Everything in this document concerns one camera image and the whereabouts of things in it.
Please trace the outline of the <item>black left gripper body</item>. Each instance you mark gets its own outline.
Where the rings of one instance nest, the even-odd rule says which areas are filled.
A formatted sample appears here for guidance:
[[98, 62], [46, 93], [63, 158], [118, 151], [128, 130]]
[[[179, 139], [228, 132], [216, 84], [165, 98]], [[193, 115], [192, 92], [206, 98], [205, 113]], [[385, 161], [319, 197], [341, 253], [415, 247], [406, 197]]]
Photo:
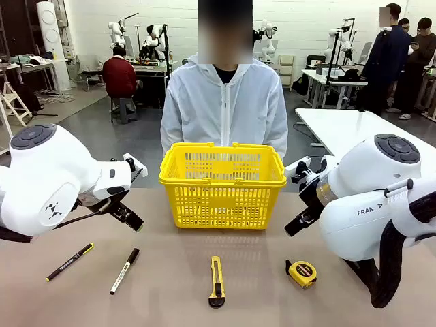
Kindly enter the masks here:
[[100, 213], [112, 215], [119, 221], [127, 221], [131, 210], [122, 203], [125, 194], [116, 194], [106, 199], [100, 208]]

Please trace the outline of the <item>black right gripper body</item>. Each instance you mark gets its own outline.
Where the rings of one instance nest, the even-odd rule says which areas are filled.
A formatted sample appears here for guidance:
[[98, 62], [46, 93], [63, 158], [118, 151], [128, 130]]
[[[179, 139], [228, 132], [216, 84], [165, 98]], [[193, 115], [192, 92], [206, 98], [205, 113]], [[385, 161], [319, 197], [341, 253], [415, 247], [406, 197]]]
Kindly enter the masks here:
[[312, 170], [305, 170], [300, 180], [299, 197], [306, 205], [302, 214], [320, 214], [324, 205], [317, 196], [317, 186], [320, 182], [320, 175]]

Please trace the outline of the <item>black white marker pen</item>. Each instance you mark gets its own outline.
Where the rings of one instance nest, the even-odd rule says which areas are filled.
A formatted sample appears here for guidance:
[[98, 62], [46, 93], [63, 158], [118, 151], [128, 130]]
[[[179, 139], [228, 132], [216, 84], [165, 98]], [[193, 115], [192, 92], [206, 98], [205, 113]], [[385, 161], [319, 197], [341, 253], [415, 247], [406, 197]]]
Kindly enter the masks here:
[[110, 289], [110, 295], [114, 295], [121, 284], [124, 276], [126, 275], [127, 271], [129, 270], [130, 266], [135, 262], [136, 258], [138, 257], [140, 250], [137, 248], [134, 248], [132, 252], [130, 253], [126, 263], [124, 264], [123, 268], [121, 269], [118, 277], [116, 278], [114, 284], [112, 285]]

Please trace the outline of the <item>yellow plastic shopping basket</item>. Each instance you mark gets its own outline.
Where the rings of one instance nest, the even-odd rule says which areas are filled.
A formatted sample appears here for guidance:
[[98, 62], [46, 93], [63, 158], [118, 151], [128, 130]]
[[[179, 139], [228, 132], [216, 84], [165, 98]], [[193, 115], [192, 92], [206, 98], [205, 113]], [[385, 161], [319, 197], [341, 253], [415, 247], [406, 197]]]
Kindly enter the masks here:
[[179, 228], [264, 230], [287, 179], [271, 146], [180, 142], [165, 154], [159, 182]]

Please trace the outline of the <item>seated person red sweater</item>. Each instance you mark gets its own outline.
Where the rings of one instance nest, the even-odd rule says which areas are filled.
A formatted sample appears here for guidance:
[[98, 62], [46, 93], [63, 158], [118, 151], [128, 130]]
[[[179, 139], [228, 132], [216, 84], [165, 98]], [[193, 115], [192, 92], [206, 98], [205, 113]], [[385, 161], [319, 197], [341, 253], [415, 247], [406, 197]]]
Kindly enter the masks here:
[[102, 68], [102, 77], [106, 92], [111, 99], [131, 99], [138, 87], [133, 65], [125, 58], [124, 47], [116, 45], [113, 56], [106, 60]]

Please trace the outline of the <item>person in white hoodie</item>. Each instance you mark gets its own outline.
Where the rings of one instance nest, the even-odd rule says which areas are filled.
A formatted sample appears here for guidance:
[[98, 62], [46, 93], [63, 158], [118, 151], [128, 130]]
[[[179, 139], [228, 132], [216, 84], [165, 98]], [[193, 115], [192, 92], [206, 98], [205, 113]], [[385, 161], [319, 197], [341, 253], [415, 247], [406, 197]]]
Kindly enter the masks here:
[[172, 72], [161, 119], [161, 145], [261, 144], [287, 152], [281, 79], [253, 58], [253, 1], [198, 0], [198, 51]]

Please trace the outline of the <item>black pen yellow cap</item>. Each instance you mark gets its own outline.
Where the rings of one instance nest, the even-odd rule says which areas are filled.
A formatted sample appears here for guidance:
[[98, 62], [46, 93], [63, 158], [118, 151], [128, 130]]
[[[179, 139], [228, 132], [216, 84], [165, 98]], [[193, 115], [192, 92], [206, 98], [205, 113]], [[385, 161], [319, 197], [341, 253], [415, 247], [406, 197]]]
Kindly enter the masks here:
[[57, 275], [62, 273], [65, 269], [67, 269], [69, 266], [71, 266], [75, 261], [79, 260], [83, 255], [90, 252], [94, 248], [94, 243], [89, 243], [85, 247], [83, 247], [79, 252], [74, 254], [70, 259], [68, 259], [66, 262], [64, 262], [60, 267], [58, 267], [54, 272], [49, 274], [46, 277], [46, 282], [52, 281]]

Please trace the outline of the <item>large white table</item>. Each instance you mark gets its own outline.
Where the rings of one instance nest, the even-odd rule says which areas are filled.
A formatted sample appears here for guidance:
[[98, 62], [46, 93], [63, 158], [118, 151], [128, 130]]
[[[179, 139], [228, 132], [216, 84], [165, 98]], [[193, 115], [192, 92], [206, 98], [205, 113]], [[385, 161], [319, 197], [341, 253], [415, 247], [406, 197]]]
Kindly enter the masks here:
[[436, 161], [436, 148], [372, 112], [358, 110], [297, 108], [296, 114], [333, 155], [342, 155], [375, 134], [395, 134], [411, 141], [422, 161]]

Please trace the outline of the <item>white background work table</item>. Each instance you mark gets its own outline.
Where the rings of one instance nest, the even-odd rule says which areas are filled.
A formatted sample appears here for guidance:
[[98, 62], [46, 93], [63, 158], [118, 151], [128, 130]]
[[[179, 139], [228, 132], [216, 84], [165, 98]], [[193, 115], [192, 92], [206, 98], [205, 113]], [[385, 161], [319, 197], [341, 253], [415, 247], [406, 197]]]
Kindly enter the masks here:
[[[367, 85], [366, 81], [340, 80], [338, 76], [330, 77], [318, 74], [315, 69], [303, 69], [302, 75], [307, 77], [308, 86], [304, 102], [311, 108], [336, 108], [345, 109], [350, 103], [352, 91]], [[327, 97], [331, 92], [338, 95], [335, 106], [326, 103]]]

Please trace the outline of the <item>white drawer cabinet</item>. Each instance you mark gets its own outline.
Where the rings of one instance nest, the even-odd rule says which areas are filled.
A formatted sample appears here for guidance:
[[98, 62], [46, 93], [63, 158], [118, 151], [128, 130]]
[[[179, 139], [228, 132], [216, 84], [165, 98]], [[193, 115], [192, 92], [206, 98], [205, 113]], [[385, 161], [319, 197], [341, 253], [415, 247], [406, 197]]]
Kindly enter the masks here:
[[279, 76], [282, 86], [289, 91], [292, 90], [295, 58], [296, 56], [294, 54], [279, 55]]

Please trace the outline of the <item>background robot workbench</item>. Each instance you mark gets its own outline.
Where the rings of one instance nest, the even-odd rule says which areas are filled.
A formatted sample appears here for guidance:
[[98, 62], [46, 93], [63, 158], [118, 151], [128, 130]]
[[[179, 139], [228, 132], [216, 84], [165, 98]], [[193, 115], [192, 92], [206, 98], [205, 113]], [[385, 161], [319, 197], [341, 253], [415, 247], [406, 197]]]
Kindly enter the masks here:
[[[84, 57], [76, 60], [78, 64], [78, 75], [85, 82], [86, 90], [89, 89], [89, 80], [91, 76], [97, 76], [102, 80], [103, 62], [97, 57], [91, 57], [85, 61]], [[165, 61], [130, 61], [136, 72], [138, 80], [159, 79], [162, 80], [163, 89], [166, 89], [172, 71], [179, 66], [180, 61], [170, 60], [169, 63]]]

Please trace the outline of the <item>white wooden step ladder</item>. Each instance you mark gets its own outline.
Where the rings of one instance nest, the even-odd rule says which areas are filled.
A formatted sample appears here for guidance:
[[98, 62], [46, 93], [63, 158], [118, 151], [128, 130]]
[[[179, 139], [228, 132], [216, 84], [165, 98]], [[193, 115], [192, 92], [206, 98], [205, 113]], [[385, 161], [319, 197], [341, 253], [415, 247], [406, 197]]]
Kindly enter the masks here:
[[33, 118], [30, 110], [9, 82], [5, 82], [3, 90], [0, 91], [0, 102], [5, 105], [6, 116], [14, 116], [23, 126], [27, 126], [27, 121]]

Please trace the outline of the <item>grey cluttered desk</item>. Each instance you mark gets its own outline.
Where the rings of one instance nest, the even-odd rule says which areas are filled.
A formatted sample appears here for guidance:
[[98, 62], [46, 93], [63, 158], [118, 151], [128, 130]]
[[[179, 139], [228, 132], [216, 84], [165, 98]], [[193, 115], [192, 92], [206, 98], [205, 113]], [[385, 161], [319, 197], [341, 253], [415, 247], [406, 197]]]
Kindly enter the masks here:
[[58, 96], [62, 96], [63, 92], [59, 85], [59, 79], [55, 70], [55, 63], [65, 63], [65, 59], [46, 59], [45, 62], [41, 65], [34, 65], [30, 63], [24, 65], [19, 65], [16, 63], [0, 63], [0, 72], [6, 72], [7, 70], [11, 69], [16, 70], [16, 73], [18, 74], [18, 80], [22, 82], [23, 74], [29, 74], [39, 71], [46, 72], [48, 70], [51, 74], [52, 90], [55, 90]]

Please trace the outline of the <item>white humanoid robot black stand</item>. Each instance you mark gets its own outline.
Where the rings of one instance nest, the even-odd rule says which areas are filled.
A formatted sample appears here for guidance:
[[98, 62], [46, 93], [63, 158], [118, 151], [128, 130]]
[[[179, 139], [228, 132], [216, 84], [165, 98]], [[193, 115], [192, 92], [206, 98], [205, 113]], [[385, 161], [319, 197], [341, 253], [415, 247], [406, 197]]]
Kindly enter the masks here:
[[147, 60], [169, 60], [168, 25], [149, 25], [146, 28], [148, 35], [140, 50], [140, 58]]

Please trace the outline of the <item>white humanoid robot with stick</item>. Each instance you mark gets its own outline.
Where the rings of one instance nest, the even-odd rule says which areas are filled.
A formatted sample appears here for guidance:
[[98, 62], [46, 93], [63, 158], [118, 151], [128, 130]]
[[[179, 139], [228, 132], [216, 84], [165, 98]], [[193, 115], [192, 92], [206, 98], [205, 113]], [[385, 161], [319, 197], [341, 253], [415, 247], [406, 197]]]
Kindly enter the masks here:
[[108, 23], [108, 28], [111, 31], [111, 45], [110, 48], [113, 49], [117, 46], [121, 47], [121, 48], [125, 48], [126, 47], [126, 42], [125, 42], [125, 37], [124, 37], [124, 32], [126, 31], [126, 20], [133, 18], [134, 16], [137, 16], [138, 13], [129, 15], [127, 17], [124, 17], [122, 19], [120, 19], [118, 22], [109, 22]]

